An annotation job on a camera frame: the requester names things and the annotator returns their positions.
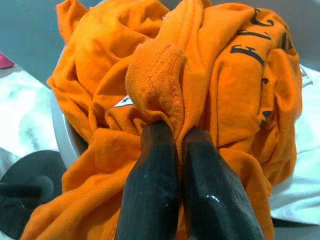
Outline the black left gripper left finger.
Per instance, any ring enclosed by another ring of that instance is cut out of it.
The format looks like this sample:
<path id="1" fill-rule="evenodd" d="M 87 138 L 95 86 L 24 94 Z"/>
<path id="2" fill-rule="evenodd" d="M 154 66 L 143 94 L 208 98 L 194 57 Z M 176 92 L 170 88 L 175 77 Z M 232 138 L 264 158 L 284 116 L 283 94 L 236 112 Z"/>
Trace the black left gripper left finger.
<path id="1" fill-rule="evenodd" d="M 180 208 L 177 151 L 170 127 L 148 124 L 123 191 L 115 240 L 176 240 Z"/>

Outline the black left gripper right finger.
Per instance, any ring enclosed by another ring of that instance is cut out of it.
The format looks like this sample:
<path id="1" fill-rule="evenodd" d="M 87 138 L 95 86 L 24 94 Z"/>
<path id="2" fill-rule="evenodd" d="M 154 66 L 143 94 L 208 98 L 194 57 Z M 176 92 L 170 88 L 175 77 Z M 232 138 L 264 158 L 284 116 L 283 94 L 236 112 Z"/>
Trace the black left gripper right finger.
<path id="1" fill-rule="evenodd" d="M 264 240 L 236 173 L 198 127 L 183 140 L 183 205 L 188 240 Z"/>

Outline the orange shirt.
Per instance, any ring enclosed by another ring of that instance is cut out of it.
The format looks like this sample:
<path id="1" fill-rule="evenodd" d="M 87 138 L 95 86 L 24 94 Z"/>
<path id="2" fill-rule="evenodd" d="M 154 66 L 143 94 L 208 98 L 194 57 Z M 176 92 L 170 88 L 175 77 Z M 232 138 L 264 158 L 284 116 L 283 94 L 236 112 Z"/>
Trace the orange shirt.
<path id="1" fill-rule="evenodd" d="M 240 3 L 107 0 L 56 7 L 65 42 L 48 79 L 88 149 L 39 206 L 21 240 L 114 240 L 125 180 L 146 124 L 164 120 L 177 152 L 194 126 L 209 131 L 239 176 L 265 240 L 268 198 L 296 164 L 302 111 L 299 55 L 275 12 Z"/>

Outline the white basin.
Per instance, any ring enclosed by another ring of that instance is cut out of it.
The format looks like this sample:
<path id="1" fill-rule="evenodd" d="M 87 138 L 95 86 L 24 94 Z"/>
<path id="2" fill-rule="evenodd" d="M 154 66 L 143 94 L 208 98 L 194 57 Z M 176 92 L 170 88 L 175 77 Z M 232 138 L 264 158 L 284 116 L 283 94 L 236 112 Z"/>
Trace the white basin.
<path id="1" fill-rule="evenodd" d="M 86 151 L 88 144 L 68 122 L 53 90 L 51 90 L 50 109 L 57 147 L 68 169 Z"/>

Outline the black round object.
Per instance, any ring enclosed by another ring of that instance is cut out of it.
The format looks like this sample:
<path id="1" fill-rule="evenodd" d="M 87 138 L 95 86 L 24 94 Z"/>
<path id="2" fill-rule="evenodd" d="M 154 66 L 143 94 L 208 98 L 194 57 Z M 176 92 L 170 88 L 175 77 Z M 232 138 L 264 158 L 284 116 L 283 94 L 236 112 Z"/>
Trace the black round object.
<path id="1" fill-rule="evenodd" d="M 0 179 L 0 231 L 19 240 L 33 211 L 62 194 L 66 170 L 53 150 L 36 151 L 14 163 Z"/>

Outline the small pink object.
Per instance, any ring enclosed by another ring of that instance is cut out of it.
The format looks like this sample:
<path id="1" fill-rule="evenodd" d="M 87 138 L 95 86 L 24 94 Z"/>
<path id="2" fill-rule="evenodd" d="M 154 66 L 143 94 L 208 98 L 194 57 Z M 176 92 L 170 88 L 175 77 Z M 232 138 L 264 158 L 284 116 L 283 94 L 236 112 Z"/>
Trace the small pink object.
<path id="1" fill-rule="evenodd" d="M 12 68 L 15 64 L 0 52 L 0 69 Z"/>

